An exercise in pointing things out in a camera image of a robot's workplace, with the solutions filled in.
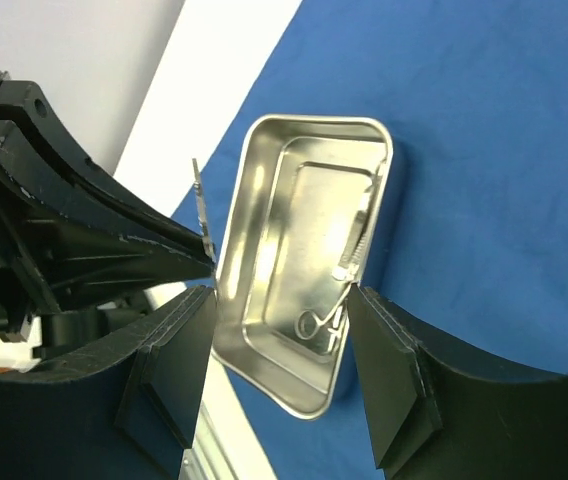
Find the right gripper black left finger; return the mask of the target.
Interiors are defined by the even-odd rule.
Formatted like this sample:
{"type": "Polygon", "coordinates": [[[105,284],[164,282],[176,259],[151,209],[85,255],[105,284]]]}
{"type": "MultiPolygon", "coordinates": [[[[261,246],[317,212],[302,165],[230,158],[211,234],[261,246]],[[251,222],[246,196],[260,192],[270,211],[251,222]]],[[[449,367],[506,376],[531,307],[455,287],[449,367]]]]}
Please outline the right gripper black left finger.
{"type": "Polygon", "coordinates": [[[192,287],[32,370],[0,374],[0,479],[175,479],[216,321],[192,287]]]}

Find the steel tweezers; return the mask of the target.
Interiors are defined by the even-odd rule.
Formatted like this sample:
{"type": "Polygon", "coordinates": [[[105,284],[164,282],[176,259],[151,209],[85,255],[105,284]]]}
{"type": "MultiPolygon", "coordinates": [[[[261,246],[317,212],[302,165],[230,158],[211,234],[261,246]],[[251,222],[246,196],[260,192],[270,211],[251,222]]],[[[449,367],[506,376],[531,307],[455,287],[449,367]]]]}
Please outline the steel tweezers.
{"type": "Polygon", "coordinates": [[[196,198],[198,221],[202,231],[202,242],[206,254],[211,258],[212,261],[215,261],[215,247],[210,235],[201,172],[196,158],[192,158],[192,166],[194,173],[193,189],[196,198]]]}

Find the steel instrument tray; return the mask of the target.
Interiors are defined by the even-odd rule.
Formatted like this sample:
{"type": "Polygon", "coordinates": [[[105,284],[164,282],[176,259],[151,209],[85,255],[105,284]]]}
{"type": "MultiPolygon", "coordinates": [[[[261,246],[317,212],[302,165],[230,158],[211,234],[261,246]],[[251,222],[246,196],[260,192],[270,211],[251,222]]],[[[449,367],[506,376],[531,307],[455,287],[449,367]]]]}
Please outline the steel instrument tray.
{"type": "Polygon", "coordinates": [[[331,272],[372,180],[373,230],[351,289],[382,276],[393,224],[387,185],[396,173],[392,137],[373,118],[269,114],[245,136],[216,272],[212,352],[296,418],[314,420],[332,402],[349,332],[346,300],[336,335],[322,330],[302,341],[294,326],[303,311],[323,317],[338,299],[331,272]]]}

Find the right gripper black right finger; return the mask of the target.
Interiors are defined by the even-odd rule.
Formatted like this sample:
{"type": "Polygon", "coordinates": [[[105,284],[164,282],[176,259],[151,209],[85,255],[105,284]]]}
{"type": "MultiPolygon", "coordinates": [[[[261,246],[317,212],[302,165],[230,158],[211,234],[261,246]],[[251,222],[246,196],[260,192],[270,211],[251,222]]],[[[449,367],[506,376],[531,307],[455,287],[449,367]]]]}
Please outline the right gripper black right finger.
{"type": "Polygon", "coordinates": [[[481,350],[371,288],[347,309],[386,478],[568,479],[568,374],[481,350]]]}

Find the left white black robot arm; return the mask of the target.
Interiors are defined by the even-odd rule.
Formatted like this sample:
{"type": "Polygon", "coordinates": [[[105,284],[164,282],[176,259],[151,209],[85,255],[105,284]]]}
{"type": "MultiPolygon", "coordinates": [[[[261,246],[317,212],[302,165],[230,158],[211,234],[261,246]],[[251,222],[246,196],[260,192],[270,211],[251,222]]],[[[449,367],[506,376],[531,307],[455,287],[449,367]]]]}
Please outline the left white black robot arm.
{"type": "Polygon", "coordinates": [[[48,360],[151,312],[147,289],[207,277],[201,234],[96,164],[40,86],[0,70],[0,339],[48,360]]]}

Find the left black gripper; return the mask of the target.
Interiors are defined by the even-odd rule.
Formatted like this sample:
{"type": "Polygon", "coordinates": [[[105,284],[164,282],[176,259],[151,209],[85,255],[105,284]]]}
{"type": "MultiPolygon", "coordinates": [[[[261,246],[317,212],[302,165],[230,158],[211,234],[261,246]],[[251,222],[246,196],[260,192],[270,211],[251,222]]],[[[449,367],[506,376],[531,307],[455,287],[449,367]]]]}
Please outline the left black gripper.
{"type": "Polygon", "coordinates": [[[27,143],[0,149],[2,341],[26,341],[37,316],[212,273],[202,236],[97,165],[36,82],[0,71],[0,121],[27,143]]]}

